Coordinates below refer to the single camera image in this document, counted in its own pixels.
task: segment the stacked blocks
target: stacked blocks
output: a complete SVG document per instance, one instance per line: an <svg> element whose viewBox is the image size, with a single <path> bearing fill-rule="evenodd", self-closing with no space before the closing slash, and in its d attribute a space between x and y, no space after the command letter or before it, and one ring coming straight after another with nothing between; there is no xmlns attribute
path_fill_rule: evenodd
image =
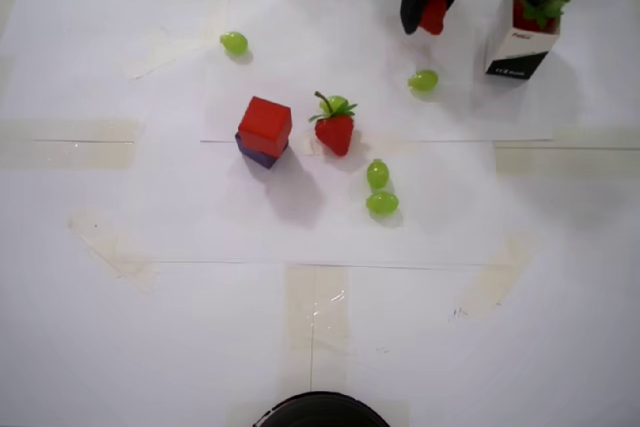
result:
<svg viewBox="0 0 640 427"><path fill-rule="evenodd" d="M270 169L289 145L291 127L289 107L253 97L238 126L238 149Z"/></svg>

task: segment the black round object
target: black round object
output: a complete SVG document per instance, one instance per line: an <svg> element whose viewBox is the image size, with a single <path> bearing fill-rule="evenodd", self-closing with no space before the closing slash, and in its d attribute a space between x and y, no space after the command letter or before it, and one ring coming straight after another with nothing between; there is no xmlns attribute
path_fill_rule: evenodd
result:
<svg viewBox="0 0 640 427"><path fill-rule="evenodd" d="M389 424L351 397L310 392L276 405L253 427L389 427Z"/></svg>

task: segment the purple block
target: purple block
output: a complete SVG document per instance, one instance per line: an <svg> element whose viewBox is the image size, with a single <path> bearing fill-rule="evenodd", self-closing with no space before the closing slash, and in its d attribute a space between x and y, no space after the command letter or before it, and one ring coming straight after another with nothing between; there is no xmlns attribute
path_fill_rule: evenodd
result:
<svg viewBox="0 0 640 427"><path fill-rule="evenodd" d="M243 155L259 163L265 169L270 169L271 167L273 167L273 164L275 164L276 161L280 158L280 157L274 157L273 155L265 154L264 152L260 152L259 150L253 150L253 149L250 149L249 147L246 147L242 143L242 139L240 138L240 132L236 134L236 142L238 143L238 149L240 149L240 152L242 152ZM288 146L289 146L289 142L287 142L287 145L284 147L284 150L287 150Z"/></svg>

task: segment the masking tape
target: masking tape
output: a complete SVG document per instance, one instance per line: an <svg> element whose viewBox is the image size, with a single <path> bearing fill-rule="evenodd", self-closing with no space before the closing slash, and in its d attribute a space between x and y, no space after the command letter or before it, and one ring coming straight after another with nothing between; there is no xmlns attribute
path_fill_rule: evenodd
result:
<svg viewBox="0 0 640 427"><path fill-rule="evenodd" d="M78 212L69 219L69 229L87 244L92 254L100 259L116 278L124 277L142 291L149 291L155 270L144 262L126 263L117 259L118 249L128 242L103 216L90 211Z"/></svg>
<svg viewBox="0 0 640 427"><path fill-rule="evenodd" d="M0 139L3 141L134 142L139 131L140 123L131 119L0 120Z"/></svg>
<svg viewBox="0 0 640 427"><path fill-rule="evenodd" d="M277 386L279 400L311 390L314 276L315 267L285 266L286 328Z"/></svg>
<svg viewBox="0 0 640 427"><path fill-rule="evenodd" d="M0 170L124 170L133 143L0 141Z"/></svg>
<svg viewBox="0 0 640 427"><path fill-rule="evenodd" d="M501 305L531 260L533 239L525 235L507 237L504 247L496 252L486 267L472 280L463 294L455 317L482 317Z"/></svg>
<svg viewBox="0 0 640 427"><path fill-rule="evenodd" d="M496 148L496 172L560 178L640 178L640 151Z"/></svg>
<svg viewBox="0 0 640 427"><path fill-rule="evenodd" d="M629 127L563 127L553 140L494 142L496 148L532 149L639 149L640 129Z"/></svg>
<svg viewBox="0 0 640 427"><path fill-rule="evenodd" d="M345 392L350 349L346 267L315 267L312 390Z"/></svg>
<svg viewBox="0 0 640 427"><path fill-rule="evenodd" d="M174 39L162 29L149 34L150 56L125 67L125 74L131 79L139 79L175 60L218 43L218 37L226 30L229 0L210 0L207 21L201 33L195 38Z"/></svg>

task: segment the black label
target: black label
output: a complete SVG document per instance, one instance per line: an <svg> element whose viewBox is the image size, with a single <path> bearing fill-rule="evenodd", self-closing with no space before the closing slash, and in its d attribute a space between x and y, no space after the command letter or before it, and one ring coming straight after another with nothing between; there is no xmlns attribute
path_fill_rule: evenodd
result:
<svg viewBox="0 0 640 427"><path fill-rule="evenodd" d="M487 74L527 80L531 78L547 54L548 52L543 52L513 59L494 60L487 69Z"/></svg>

